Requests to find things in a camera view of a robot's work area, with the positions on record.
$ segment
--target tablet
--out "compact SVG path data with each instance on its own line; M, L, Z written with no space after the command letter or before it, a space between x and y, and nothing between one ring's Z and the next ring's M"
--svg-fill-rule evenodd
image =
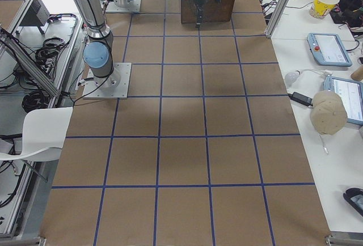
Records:
M348 122L363 125L363 83L328 76L324 81L324 90L334 91L341 97Z
M353 64L338 35L310 33L307 35L307 42L311 53L320 65L351 66Z

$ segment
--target light bulb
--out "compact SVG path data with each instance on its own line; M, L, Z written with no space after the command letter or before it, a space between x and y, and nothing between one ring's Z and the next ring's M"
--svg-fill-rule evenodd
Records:
M291 86L294 82L296 82L297 78L300 76L300 71L292 71L285 75L285 83L287 86Z

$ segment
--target grid of blue tape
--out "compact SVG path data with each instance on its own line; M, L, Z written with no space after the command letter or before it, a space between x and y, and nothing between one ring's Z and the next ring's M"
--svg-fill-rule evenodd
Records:
M163 96L162 95L162 90L163 90L163 67L164 65L178 65L178 63L164 63L164 44L165 44L165 37L171 37L171 36L167 36L166 35L166 31L165 31L165 21L166 21L166 14L178 14L178 13L153 13L153 14L164 14L164 34L163 36L159 36L159 37L163 37L163 52L162 52L162 62L161 62L161 67L162 67L162 72L161 72L161 90L160 90L160 96L130 96L130 97L159 97L159 98L164 98L164 97L201 97L203 100L203 109L204 109L204 129L205 129L205 135L188 135L188 136L161 136L161 113L162 113L162 99L160 99L160 103L159 103L159 128L158 128L158 135L151 135L151 136L135 136L135 135L130 135L130 136L116 136L114 135L115 132L115 124L116 124L116 118L117 118L117 111L119 108L119 102L120 100L117 100L117 104L116 104L116 109L115 109L115 115L113 118L113 126L112 126L112 133L109 136L71 136L71 137L67 137L67 138L109 138L110 139L110 144L109 144L109 150L108 150L108 157L107 157L107 164L106 164L106 169L105 169L105 175L104 175L104 181L103 181L103 185L87 185L87 186L53 186L53 189L65 189L65 188L78 188L78 189L82 189L82 188L98 188L98 189L102 189L102 195L101 195L101 200L100 200L100 205L99 205L99 212L98 212L98 218L97 218L97 224L96 224L96 230L95 230L95 236L94 236L94 246L96 246L97 244L97 238L98 238L98 230L99 230L99 225L100 225L100 217L102 214L102 207L103 207L103 200L104 200L104 193L105 190L107 188L155 188L155 211L154 211L154 239L153 239L153 246L156 246L157 244L157 216L158 216L158 189L159 188L208 188L209 189L209 206L210 206L210 218L211 218L211 229L212 229L212 242L213 242L213 246L216 246L216 237L215 237L215 232L214 232L214 220L213 220L213 201L212 201L212 188L217 188L217 187L246 187L246 186L260 186L263 192L263 198L264 198L264 203L265 203L265 209L266 209L266 215L267 215L267 220L268 220L268 225L269 225L269 231L270 231L270 235L271 235L271 242L273 246L276 246L275 243L275 237L273 234L273 228L272 228L272 223L271 223L271 217L270 217L270 213L269 213L269 207L268 207L268 202L267 202L267 197L266 197L266 192L265 192L265 187L266 186L299 186L299 185L315 185L314 183L264 183L263 181L263 174L262 174L262 170L261 170L261 165L260 165L260 159L259 159L259 153L258 153L258 149L257 149L257 144L256 144L256 137L260 137L260 136L276 136L276 137L280 137L280 136L289 136L289 135L299 135L298 133L286 133L286 134L255 134L254 133L254 127L252 124L252 117L251 117L251 111L250 111L250 105L249 105L249 101L248 98L249 97L256 97L256 96L261 96L261 97L266 97L266 96L286 96L286 94L273 94L273 95L248 95L247 94L247 90L246 90L246 85L244 83L245 78L243 75L243 64L247 64L247 63L243 63L240 59L240 55L238 52L238 46L237 46L237 37L251 37L251 36L262 36L262 35L248 35L248 36L238 36L235 34L235 30L234 30L234 25L233 25L233 20L231 20L232 23L232 28L233 28L233 32L234 34L231 36L225 36L225 37L234 37L235 40L235 46L237 49L237 56L238 56L238 63L229 63L230 65L239 65L240 67L240 73L242 76L242 81L243 81L243 88L244 88L244 94L246 95L235 95L235 96L206 96L205 92L204 92L204 79L203 79L203 65L207 65L207 63L203 63L202 62L202 52L201 52L201 35L200 35L200 31L198 31L198 35L194 35L194 37L198 37L199 38L199 47L200 47L200 63L195 63L195 64L188 64L188 65L197 65L201 67L201 75L202 75L202 96ZM233 14L261 14L261 12L233 12ZM131 27L131 23L132 23L132 17L129 23L129 29L128 29L128 35L127 36L115 36L115 37L126 37L126 46L125 46L125 52L124 52L124 56L123 56L123 62L125 61L125 56L126 56L126 51L127 51L127 44L128 44L128 40L130 37L132 37L130 35L130 27ZM158 36L141 36L141 37L158 37ZM256 62L256 63L251 63L249 62L248 64L265 64L265 63L277 63L277 62ZM208 135L208 128L206 125L206 106L205 106L205 98L207 97L245 97L246 98L246 102L247 102L247 110L248 110L248 117L250 119L250 125L251 125L251 130L252 133L251 134L234 134L234 135ZM208 139L209 138L218 138L218 137L252 137L253 142L254 142L254 147L255 147L255 153L256 153L256 160L258 163L258 170L259 170L259 175L260 175L260 183L256 183L256 184L212 184L210 182L210 163L209 163L209 149L208 149ZM110 157L111 157L111 149L112 149L112 143L113 143L113 139L114 138L157 138L158 139L158 149L157 149L157 175L156 175L156 181L155 181L155 185L106 185L106 181L107 181L107 174L108 174L108 167L109 167L109 161L110 161ZM200 184L200 185L159 185L159 158L160 158L160 141L162 138L205 138L206 139L206 161L207 161L207 168L208 168L208 184Z

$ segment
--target yellow paper cup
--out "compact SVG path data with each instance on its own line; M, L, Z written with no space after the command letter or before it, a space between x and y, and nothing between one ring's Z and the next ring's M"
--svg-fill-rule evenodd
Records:
M337 5L339 0L314 0L309 14L314 18L323 19Z

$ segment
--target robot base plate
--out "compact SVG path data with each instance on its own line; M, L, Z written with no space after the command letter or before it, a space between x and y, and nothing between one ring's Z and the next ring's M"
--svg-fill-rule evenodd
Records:
M92 92L97 88L93 80L86 82L85 89L83 90L84 99L127 99L127 94L129 91L130 75L131 75L131 63L113 63L115 69L120 73L121 80L117 86L108 88L98 88L96 91ZM93 77L93 73L90 70L87 75L88 78Z
M125 7L116 6L114 2L110 2L106 9L107 13L118 13L118 14L127 14L130 12L139 14L141 7L141 0L133 0L130 1Z

